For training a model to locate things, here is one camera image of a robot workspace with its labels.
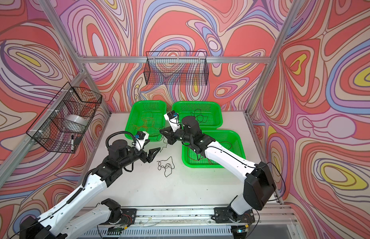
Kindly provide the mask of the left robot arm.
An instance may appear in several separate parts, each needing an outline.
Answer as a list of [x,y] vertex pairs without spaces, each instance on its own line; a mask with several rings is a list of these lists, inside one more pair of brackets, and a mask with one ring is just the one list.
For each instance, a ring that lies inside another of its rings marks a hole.
[[151,163],[160,148],[145,151],[150,142],[149,134],[138,131],[118,131],[105,140],[108,155],[97,167],[89,170],[82,183],[60,203],[36,218],[28,217],[20,224],[21,239],[77,239],[92,228],[106,223],[122,223],[125,213],[121,206],[112,199],[106,199],[93,210],[76,218],[75,215],[95,196],[109,188],[123,172],[132,172],[127,166],[133,166],[140,160]]

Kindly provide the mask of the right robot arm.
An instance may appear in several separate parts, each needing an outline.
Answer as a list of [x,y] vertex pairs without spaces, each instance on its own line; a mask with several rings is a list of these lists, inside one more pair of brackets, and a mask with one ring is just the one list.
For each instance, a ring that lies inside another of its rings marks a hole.
[[194,116],[182,120],[174,111],[164,115],[169,126],[160,129],[160,133],[173,145],[180,141],[196,155],[211,159],[223,166],[243,182],[243,192],[237,195],[224,208],[224,213],[215,213],[212,219],[217,223],[238,223],[250,210],[260,211],[275,193],[276,184],[268,164],[255,164],[225,148],[215,138],[200,129]]

